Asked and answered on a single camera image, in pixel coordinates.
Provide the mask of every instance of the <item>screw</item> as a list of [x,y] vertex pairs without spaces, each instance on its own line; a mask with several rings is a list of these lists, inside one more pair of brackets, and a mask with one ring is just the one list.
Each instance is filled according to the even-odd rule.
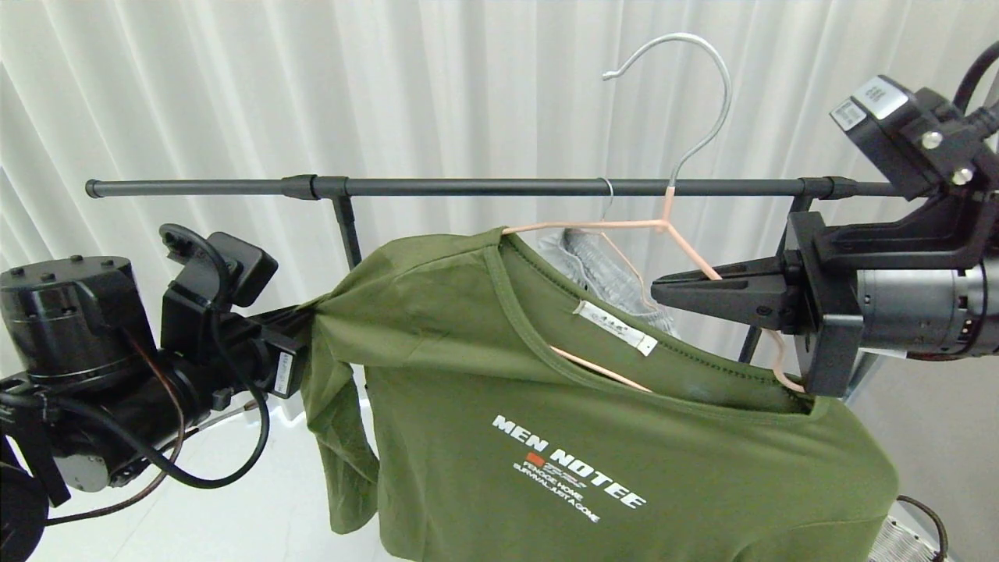
[[943,135],[937,131],[930,131],[928,133],[923,133],[922,137],[923,148],[926,150],[933,150],[934,148],[940,146],[943,142]]
[[954,172],[954,176],[950,180],[954,182],[954,185],[964,185],[973,177],[975,177],[975,173],[971,171],[971,168],[961,168]]

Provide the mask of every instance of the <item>pink hanger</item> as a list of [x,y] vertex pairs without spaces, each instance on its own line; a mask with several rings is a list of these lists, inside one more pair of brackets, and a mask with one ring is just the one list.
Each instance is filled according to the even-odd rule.
[[[673,197],[676,193],[676,177],[677,175],[679,175],[680,167],[683,165],[684,162],[686,162],[688,158],[693,156],[694,153],[703,148],[704,145],[710,142],[711,139],[713,139],[715,135],[718,134],[718,131],[721,129],[722,124],[724,124],[725,118],[728,116],[728,109],[731,105],[731,96],[730,96],[731,79],[729,78],[728,69],[725,67],[724,60],[722,60],[721,55],[718,54],[718,51],[715,50],[715,48],[711,46],[711,44],[705,41],[703,38],[690,33],[670,33],[652,39],[648,43],[642,45],[640,48],[638,48],[637,51],[634,52],[634,54],[632,54],[624,62],[623,65],[621,65],[619,69],[603,73],[603,79],[609,80],[621,76],[646,51],[648,51],[649,49],[660,43],[665,43],[668,41],[683,41],[686,43],[692,43],[707,51],[707,53],[711,56],[711,59],[714,61],[715,65],[718,67],[718,71],[721,73],[721,79],[724,85],[724,91],[723,91],[724,97],[722,101],[721,111],[718,115],[717,120],[714,123],[714,126],[711,128],[711,131],[708,132],[708,134],[703,139],[697,142],[697,144],[693,145],[693,147],[687,150],[686,153],[684,153],[683,156],[680,157],[679,161],[673,167],[672,173],[669,176],[669,183],[666,186],[665,198],[662,204],[661,217],[658,219],[645,220],[645,221],[602,221],[601,220],[596,222],[564,222],[564,221],[542,222],[526,226],[506,228],[502,231],[503,234],[515,234],[519,232],[540,230],[544,228],[578,228],[578,229],[595,229],[595,230],[623,229],[623,228],[654,228],[657,232],[667,232],[669,236],[672,237],[673,241],[676,242],[676,245],[679,246],[680,250],[682,250],[683,253],[686,254],[687,257],[689,257],[690,260],[697,265],[697,268],[700,269],[704,273],[704,275],[707,276],[708,279],[712,280],[721,279],[721,276],[718,275],[718,273],[710,265],[708,265],[707,261],[705,261],[704,258],[700,257],[700,255],[697,254],[697,252],[693,249],[693,247],[690,246],[690,244],[683,238],[683,236],[681,236],[680,233],[677,232],[677,230],[673,227],[673,225],[670,224],[669,214],[670,211],[672,210]],[[617,253],[621,255],[621,257],[623,257],[623,254],[620,252],[619,249],[617,249],[616,246],[613,245],[612,242],[611,246],[613,246],[614,250],[617,251]],[[625,262],[627,262],[628,267],[630,267],[631,270],[637,274],[637,270],[634,268],[634,266],[631,265],[629,261],[627,261],[627,258],[624,258],[624,260]],[[763,330],[763,331],[766,332],[766,334],[771,339],[773,339],[773,341],[777,344],[777,358],[774,360],[774,362],[771,364],[770,367],[771,370],[773,371],[774,377],[776,377],[776,379],[780,381],[780,384],[782,384],[783,386],[795,392],[803,393],[804,388],[801,385],[796,384],[790,379],[788,379],[787,376],[784,374],[783,361],[784,361],[785,346],[783,339],[781,339],[781,337],[773,330]],[[571,353],[558,349],[554,346],[549,346],[549,347],[559,356],[569,361],[572,361],[573,363],[581,365],[587,369],[596,371],[604,376],[610,377],[618,382],[631,386],[632,388],[643,390],[645,392],[651,392],[649,389],[639,385],[638,383],[618,373],[610,371],[609,369],[604,369],[599,365],[595,365],[589,361],[586,361],[585,359],[576,357],[575,355],[572,355]]]

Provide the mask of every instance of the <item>silver metal hook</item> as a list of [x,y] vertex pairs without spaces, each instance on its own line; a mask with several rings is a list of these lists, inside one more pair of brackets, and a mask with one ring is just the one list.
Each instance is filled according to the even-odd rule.
[[693,156],[698,150],[704,148],[704,145],[711,142],[711,139],[718,134],[718,131],[721,130],[721,126],[725,123],[725,119],[728,117],[728,108],[732,101],[732,79],[728,75],[728,67],[725,66],[725,61],[721,58],[721,55],[718,54],[718,51],[710,43],[698,35],[694,35],[692,33],[669,33],[661,37],[656,37],[639,47],[634,54],[624,61],[624,64],[622,64],[620,68],[604,72],[602,78],[603,80],[610,80],[621,76],[625,71],[627,71],[628,68],[631,67],[632,64],[634,64],[636,60],[638,60],[639,57],[641,57],[641,55],[645,54],[645,51],[651,49],[659,43],[666,43],[668,41],[684,41],[686,43],[697,45],[707,51],[707,54],[711,55],[711,59],[714,60],[715,66],[718,67],[718,72],[721,73],[721,82],[724,85],[721,112],[718,114],[718,119],[714,122],[714,126],[711,127],[711,131],[707,133],[707,136],[700,139],[697,144],[693,145],[690,150],[687,150],[683,156],[680,157],[679,161],[673,167],[672,173],[669,175],[669,187],[676,187],[676,177],[680,173],[680,167],[682,167],[683,163],[686,162],[688,158]]
[[614,204],[614,186],[610,183],[607,178],[596,178],[598,180],[603,180],[603,183],[607,184],[607,189],[610,190],[610,198],[607,200],[607,204],[603,207],[603,214],[600,215],[600,222],[603,222],[607,218],[607,211],[610,210],[610,206]]

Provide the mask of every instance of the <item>clothing rack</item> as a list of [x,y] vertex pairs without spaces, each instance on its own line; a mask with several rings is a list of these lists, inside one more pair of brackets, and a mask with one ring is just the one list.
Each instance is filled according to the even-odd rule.
[[[614,197],[661,196],[661,179],[368,179],[346,176],[299,175],[273,180],[148,180],[87,182],[94,198],[152,195],[284,195],[296,199],[329,199],[340,227],[347,263],[353,269],[363,259],[352,199],[354,197]],[[826,176],[798,179],[688,179],[676,181],[676,195],[792,197],[788,213],[807,211],[816,199],[854,196],[901,197],[886,182],[856,182]],[[777,254],[784,250],[781,235]],[[750,327],[739,353],[748,363],[759,343],[760,330]],[[854,381],[861,377],[854,376]]]

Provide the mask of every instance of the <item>brown cable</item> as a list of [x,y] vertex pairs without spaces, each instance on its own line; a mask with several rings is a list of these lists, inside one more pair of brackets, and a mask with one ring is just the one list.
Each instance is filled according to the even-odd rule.
[[[167,380],[167,376],[163,374],[163,371],[160,370],[159,365],[157,365],[156,362],[153,360],[153,358],[150,357],[148,353],[146,353],[146,350],[144,350],[142,346],[139,345],[139,342],[137,342],[135,338],[132,337],[132,334],[126,332],[125,337],[128,338],[129,343],[132,345],[132,347],[136,350],[136,352],[139,353],[139,355],[142,356],[143,360],[146,362],[146,365],[148,365],[149,368],[152,369],[153,374],[156,375],[156,378],[159,379],[161,384],[163,384],[163,388],[167,391],[167,394],[170,395],[170,401],[174,403],[174,407],[177,409],[177,423],[179,424],[179,430],[177,432],[177,438],[171,444],[173,446],[173,451],[170,453],[170,462],[176,463],[177,458],[181,454],[181,447],[184,445],[184,438],[186,437],[185,428],[187,427],[187,421],[184,419],[184,409],[181,407],[180,399],[177,398],[177,393],[174,391],[173,386],[171,386],[170,381]],[[125,509],[126,507],[138,503],[139,501],[143,500],[144,498],[152,494],[154,490],[160,487],[160,484],[162,484],[163,481],[166,480],[166,478],[167,478],[167,473],[160,472],[159,474],[156,475],[156,478],[154,478],[153,481],[150,482],[145,488],[143,488],[136,495],[132,496],[131,498],[125,501],[116,503],[114,505],[110,505],[108,507],[94,509],[92,511],[85,511],[83,513],[67,515],[65,517],[55,517],[47,520],[45,522],[45,525],[52,526],[52,525],[59,525],[61,523],[72,523],[74,521],[93,519],[94,517],[101,517],[104,515],[110,515],[112,513],[116,513],[118,511]]]

